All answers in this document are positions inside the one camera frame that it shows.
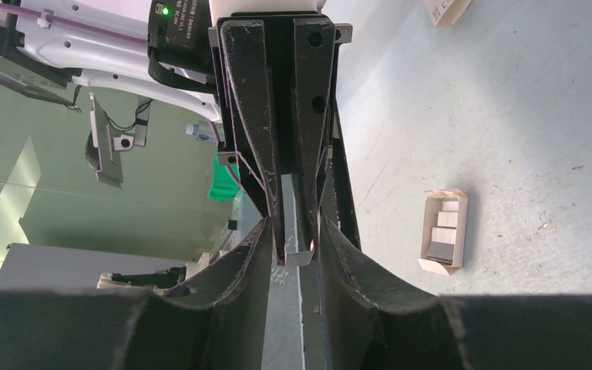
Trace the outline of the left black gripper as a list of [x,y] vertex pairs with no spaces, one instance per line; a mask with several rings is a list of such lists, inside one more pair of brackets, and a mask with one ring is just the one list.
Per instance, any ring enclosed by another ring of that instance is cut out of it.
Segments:
[[274,248],[280,266],[287,180],[300,251],[315,254],[327,209],[341,232],[360,243],[336,99],[339,50],[352,33],[348,23],[317,12],[234,13],[209,31],[222,150],[234,155],[241,188],[261,215],[245,242]]

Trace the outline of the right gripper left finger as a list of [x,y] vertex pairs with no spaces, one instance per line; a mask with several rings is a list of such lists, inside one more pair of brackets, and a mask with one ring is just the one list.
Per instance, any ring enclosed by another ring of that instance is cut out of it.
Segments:
[[165,294],[0,290],[0,369],[259,369],[272,240],[266,217]]

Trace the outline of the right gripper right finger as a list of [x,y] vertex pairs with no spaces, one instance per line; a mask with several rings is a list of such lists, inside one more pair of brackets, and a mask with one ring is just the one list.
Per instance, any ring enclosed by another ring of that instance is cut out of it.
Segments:
[[333,369],[592,369],[592,295],[436,296],[332,222],[319,261]]

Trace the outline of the staple tray box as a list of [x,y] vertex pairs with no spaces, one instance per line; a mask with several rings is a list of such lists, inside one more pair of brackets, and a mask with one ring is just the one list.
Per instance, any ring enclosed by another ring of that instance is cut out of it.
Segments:
[[468,203],[459,189],[429,191],[422,222],[421,269],[444,276],[462,269]]

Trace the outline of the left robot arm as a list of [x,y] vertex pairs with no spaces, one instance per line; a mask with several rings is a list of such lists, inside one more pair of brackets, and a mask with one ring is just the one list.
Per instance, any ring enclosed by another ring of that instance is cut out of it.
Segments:
[[153,101],[207,119],[219,164],[269,220],[278,263],[321,247],[325,169],[341,147],[336,72],[349,24],[322,1],[0,1],[0,85],[70,110],[68,84],[138,95],[133,123],[98,104],[86,158],[123,183],[120,155],[146,143]]

